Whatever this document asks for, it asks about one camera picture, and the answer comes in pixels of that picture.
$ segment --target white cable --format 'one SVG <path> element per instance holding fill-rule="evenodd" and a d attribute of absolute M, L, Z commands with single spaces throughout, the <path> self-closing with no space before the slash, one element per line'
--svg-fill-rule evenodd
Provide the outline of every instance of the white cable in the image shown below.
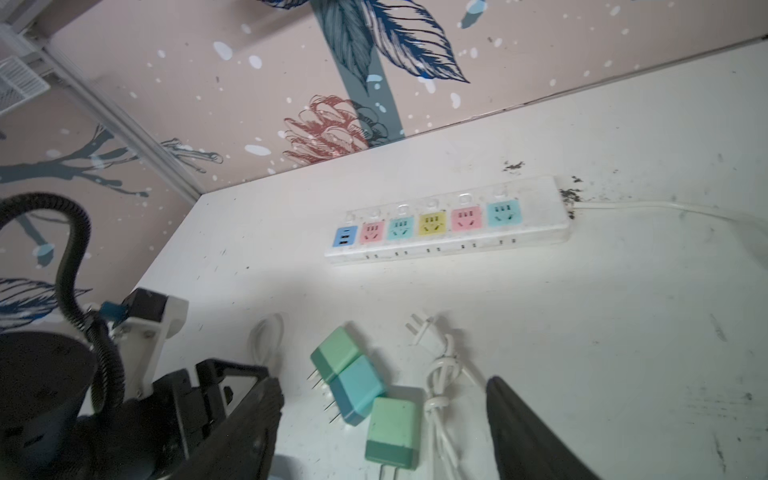
<path fill-rule="evenodd" d="M 250 331 L 248 344 L 250 353 L 256 365 L 272 369 L 277 349 L 283 342 L 283 317 L 279 313 L 261 319 Z"/>
<path fill-rule="evenodd" d="M 637 202 L 574 202 L 573 208 L 595 208 L 595 209 L 614 209 L 614 208 L 673 208 L 675 210 L 685 210 L 696 214 L 709 215 L 711 217 L 724 218 L 735 222 L 749 223 L 757 227 L 765 235 L 768 235 L 768 221 L 755 217 L 754 215 L 744 214 L 742 212 L 721 210 L 720 208 L 705 207 L 703 205 L 681 204 L 678 202 L 667 201 L 637 201 Z"/>
<path fill-rule="evenodd" d="M 413 344 L 422 345 L 432 354 L 438 355 L 429 367 L 426 377 L 428 398 L 424 403 L 424 416 L 427 420 L 427 479 L 435 480 L 435 462 L 439 457 L 448 479 L 461 480 L 458 453 L 442 421 L 442 411 L 451 403 L 451 400 L 445 396 L 445 389 L 462 373 L 467 375 L 480 390 L 484 387 L 472 371 L 464 368 L 457 358 L 453 336 L 443 335 L 435 326 L 432 317 L 427 320 L 421 320 L 417 315 L 411 315 L 411 317 L 415 320 L 416 326 L 411 324 L 406 326 L 415 335 Z"/>

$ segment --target red flower drawing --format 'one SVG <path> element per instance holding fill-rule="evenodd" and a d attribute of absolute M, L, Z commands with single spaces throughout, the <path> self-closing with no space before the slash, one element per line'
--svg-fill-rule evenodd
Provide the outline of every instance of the red flower drawing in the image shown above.
<path fill-rule="evenodd" d="M 299 120 L 286 118 L 286 140 L 292 150 L 283 155 L 299 164 L 316 164 L 387 142 L 386 127 L 375 111 L 353 100 L 315 95 Z"/>

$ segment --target teal charger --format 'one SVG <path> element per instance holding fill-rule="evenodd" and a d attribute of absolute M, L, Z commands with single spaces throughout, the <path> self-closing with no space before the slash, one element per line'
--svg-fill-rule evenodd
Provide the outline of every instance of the teal charger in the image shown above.
<path fill-rule="evenodd" d="M 376 397 L 386 387 L 368 357 L 361 355 L 330 383 L 333 398 L 345 422 L 358 425 L 371 413 Z"/>

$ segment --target pink outlet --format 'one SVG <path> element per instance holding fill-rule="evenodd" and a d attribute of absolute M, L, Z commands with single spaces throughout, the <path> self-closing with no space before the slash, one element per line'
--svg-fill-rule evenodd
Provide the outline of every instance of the pink outlet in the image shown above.
<path fill-rule="evenodd" d="M 360 243 L 380 242 L 384 238 L 384 222 L 364 223 Z"/>
<path fill-rule="evenodd" d="M 451 212 L 451 230 L 461 232 L 482 227 L 480 207 L 459 208 Z"/>

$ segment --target yellow outlet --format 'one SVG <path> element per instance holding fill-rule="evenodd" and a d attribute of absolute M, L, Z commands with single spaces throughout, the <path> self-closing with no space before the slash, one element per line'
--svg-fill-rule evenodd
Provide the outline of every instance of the yellow outlet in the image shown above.
<path fill-rule="evenodd" d="M 434 235 L 445 233 L 448 227 L 445 222 L 445 212 L 426 214 L 419 217 L 419 235 Z"/>

